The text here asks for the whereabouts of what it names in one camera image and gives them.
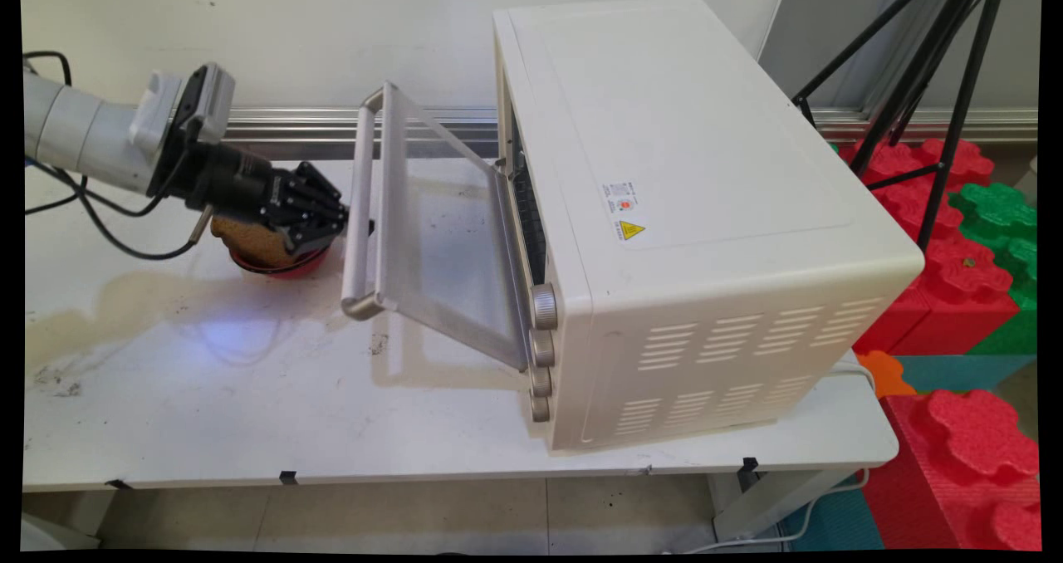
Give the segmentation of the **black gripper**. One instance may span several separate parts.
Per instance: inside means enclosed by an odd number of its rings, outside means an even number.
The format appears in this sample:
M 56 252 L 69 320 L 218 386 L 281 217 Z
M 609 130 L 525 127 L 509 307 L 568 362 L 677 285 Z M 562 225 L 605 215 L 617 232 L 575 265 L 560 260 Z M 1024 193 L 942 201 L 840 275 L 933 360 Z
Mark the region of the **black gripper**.
M 164 148 L 149 197 L 181 199 L 186 208 L 267 225 L 289 256 L 330 248 L 345 231 L 341 192 L 313 163 L 276 169 L 244 150 L 195 142 Z

